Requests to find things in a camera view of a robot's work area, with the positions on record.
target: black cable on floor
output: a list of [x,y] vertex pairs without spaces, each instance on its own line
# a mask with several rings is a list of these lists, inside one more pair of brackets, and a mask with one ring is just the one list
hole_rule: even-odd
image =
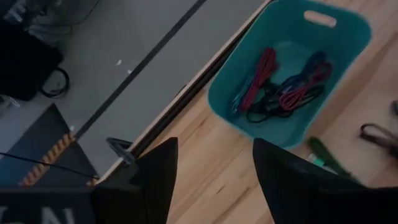
[[97,7],[98,3],[100,3],[101,0],[97,0],[94,4],[94,6],[90,9],[90,11],[86,14],[85,17],[83,17],[82,19],[80,19],[77,22],[72,22],[69,24],[41,24],[41,23],[35,23],[35,24],[31,24],[31,25],[37,25],[37,26],[42,26],[42,27],[66,27],[66,26],[76,26],[79,24],[82,24],[83,22],[85,22],[90,16],[91,13],[94,11],[94,9]]
[[66,171],[69,171],[69,172],[72,172],[72,173],[75,173],[75,174],[78,174],[78,175],[82,175],[84,177],[88,177],[88,178],[91,178],[91,179],[97,179],[97,180],[100,179],[100,178],[98,178],[96,176],[93,176],[93,175],[90,175],[90,174],[85,174],[85,173],[82,173],[80,171],[77,171],[77,170],[74,170],[74,169],[71,169],[71,168],[67,168],[67,167],[64,167],[64,166],[59,166],[59,165],[55,165],[55,164],[49,164],[49,163],[46,163],[46,162],[41,162],[41,161],[37,161],[37,160],[34,160],[34,159],[28,159],[28,158],[21,157],[21,156],[15,156],[15,155],[11,155],[11,154],[4,153],[4,152],[0,152],[0,155],[8,156],[8,157],[11,157],[11,158],[14,158],[14,159],[20,159],[22,161],[33,162],[33,163],[36,163],[36,164],[42,164],[42,165],[45,165],[45,166],[56,167],[58,169],[66,170]]

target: black stripe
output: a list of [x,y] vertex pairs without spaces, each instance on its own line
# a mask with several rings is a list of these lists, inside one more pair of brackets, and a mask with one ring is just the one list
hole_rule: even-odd
[[154,57],[162,50],[162,48],[170,41],[170,39],[181,29],[181,27],[191,18],[194,13],[205,3],[206,0],[198,0],[168,31],[166,35],[156,44],[156,46],[145,56],[135,69],[127,76],[127,78],[117,87],[117,89],[105,100],[105,102],[95,111],[88,121],[75,134],[75,138],[79,139],[93,123],[105,112],[106,109],[115,101],[115,99],[123,92],[124,89],[143,71],[143,69],[154,59]]

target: cable bundle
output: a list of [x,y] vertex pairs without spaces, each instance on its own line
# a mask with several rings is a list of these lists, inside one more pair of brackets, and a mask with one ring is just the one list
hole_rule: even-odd
[[232,117],[235,117],[241,111],[248,110],[261,85],[271,76],[271,73],[276,68],[276,52],[274,49],[268,47],[261,55],[256,72],[253,72],[254,68],[249,71],[242,88],[234,97],[230,108]]
[[[290,117],[294,110],[303,107],[318,98],[325,87],[317,85],[331,75],[333,67],[326,62],[323,52],[314,53],[306,62],[303,70],[277,85],[270,81],[272,73],[277,69],[276,51],[270,47],[262,53],[256,72],[251,70],[242,89],[234,97],[230,112],[236,116],[239,112],[247,112],[246,118],[251,123],[260,123],[270,117]],[[253,103],[258,91],[263,88],[264,96]]]
[[268,80],[262,86],[264,96],[251,105],[246,113],[250,123],[260,123],[273,116],[288,118],[294,110],[299,109],[318,98],[325,87],[317,85],[326,80],[332,73],[332,66],[325,62],[323,52],[313,54],[298,74],[277,85]]
[[247,111],[249,109],[260,87],[271,77],[271,74],[277,67],[275,50],[270,47],[266,48],[257,65],[256,76],[241,103],[241,111]]

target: wooden platform edge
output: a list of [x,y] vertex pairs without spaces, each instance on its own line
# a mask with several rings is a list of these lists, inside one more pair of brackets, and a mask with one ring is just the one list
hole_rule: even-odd
[[[188,84],[175,96],[175,98],[170,102],[169,105],[156,117],[155,120],[142,132],[142,134],[134,141],[134,143],[127,149],[129,152],[132,152],[133,149],[144,139],[144,137],[149,134],[149,132],[153,129],[153,127],[167,114],[170,109],[177,103],[181,97],[187,93],[191,87],[196,84],[197,80],[199,80],[209,68],[214,65],[214,63],[225,53],[230,46],[232,46],[241,35],[249,29],[251,24],[254,22],[255,18],[262,12],[262,10],[270,3],[272,0],[265,0],[254,13],[243,23],[243,25],[231,36],[231,38],[222,46],[217,53],[206,63],[206,65],[190,80]],[[118,159],[109,170],[97,181],[96,184],[101,183],[104,179],[108,178],[121,164],[123,163],[122,159]]]

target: black equipment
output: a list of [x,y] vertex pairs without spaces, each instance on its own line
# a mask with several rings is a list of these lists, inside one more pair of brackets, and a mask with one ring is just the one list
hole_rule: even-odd
[[177,157],[170,138],[95,187],[0,188],[0,223],[164,224]]
[[369,189],[255,139],[257,177],[275,224],[398,223],[398,188]]
[[[0,94],[31,100],[40,91],[47,97],[65,93],[69,88],[66,72],[58,67],[61,53],[23,28],[0,20]],[[42,86],[53,71],[65,77],[61,90],[46,92]]]

